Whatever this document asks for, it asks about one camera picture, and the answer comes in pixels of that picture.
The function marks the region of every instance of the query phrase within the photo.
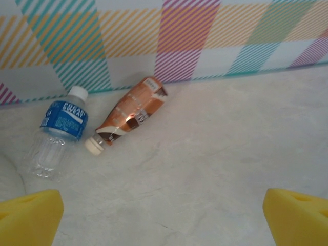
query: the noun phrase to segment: white bottle cap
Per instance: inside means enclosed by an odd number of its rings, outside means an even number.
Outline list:
[[[88,91],[81,86],[73,86],[68,93],[68,95],[76,96],[84,102],[86,102],[88,94]]]
[[[100,155],[100,153],[104,150],[104,148],[94,140],[93,137],[89,137],[84,146],[94,155]]]

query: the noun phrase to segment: pocari sweat bottle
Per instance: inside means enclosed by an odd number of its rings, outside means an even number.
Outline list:
[[[88,92],[73,86],[67,97],[54,101],[46,111],[20,172],[58,180],[88,122],[84,111]]]

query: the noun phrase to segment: yellow foam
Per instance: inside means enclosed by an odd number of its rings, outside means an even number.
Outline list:
[[[263,211],[277,246],[328,245],[328,200],[268,189]]]
[[[64,205],[58,190],[45,190],[0,202],[0,244],[52,244]]]

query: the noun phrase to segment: striped wall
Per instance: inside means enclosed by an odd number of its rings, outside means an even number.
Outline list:
[[[328,64],[327,0],[7,0],[0,105]]]

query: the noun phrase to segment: white surface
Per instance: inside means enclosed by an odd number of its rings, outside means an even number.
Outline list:
[[[25,195],[25,187],[17,169],[0,153],[0,202]]]
[[[125,91],[92,95],[84,139],[61,183],[54,246],[274,245],[267,188],[328,198],[328,68],[167,86],[170,98],[98,157],[84,140]],[[50,104],[1,110],[1,150],[26,152]]]

